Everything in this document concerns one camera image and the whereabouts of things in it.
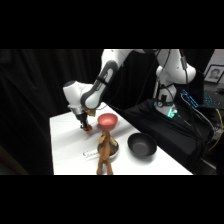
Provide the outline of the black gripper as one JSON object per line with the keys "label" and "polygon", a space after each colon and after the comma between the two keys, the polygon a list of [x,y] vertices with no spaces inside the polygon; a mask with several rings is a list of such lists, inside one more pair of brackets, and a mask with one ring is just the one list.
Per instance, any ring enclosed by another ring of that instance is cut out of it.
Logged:
{"label": "black gripper", "polygon": [[[84,122],[84,121],[87,120],[87,113],[84,112],[84,113],[78,114],[78,115],[76,116],[76,118],[81,122],[81,128],[82,128],[83,130],[85,130],[85,129],[86,129],[86,125],[85,125],[85,122]],[[87,127],[88,127],[88,128],[91,127],[91,125],[89,124],[88,121],[86,121],[86,123],[87,123]]]}

